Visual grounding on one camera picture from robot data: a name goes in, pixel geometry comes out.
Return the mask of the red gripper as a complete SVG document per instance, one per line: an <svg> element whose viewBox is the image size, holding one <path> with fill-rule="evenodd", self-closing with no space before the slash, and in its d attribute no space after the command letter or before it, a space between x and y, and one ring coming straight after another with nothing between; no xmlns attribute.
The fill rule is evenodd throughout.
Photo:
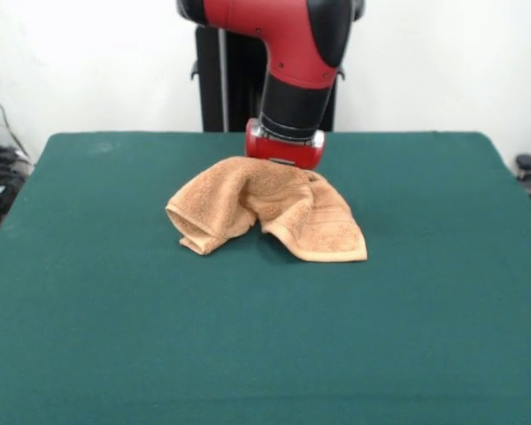
<svg viewBox="0 0 531 425"><path fill-rule="evenodd" d="M325 146L326 134L321 130L310 140L289 141L268 133L257 118L249 119L246 125L245 155L251 158L313 170L320 163Z"/></svg>

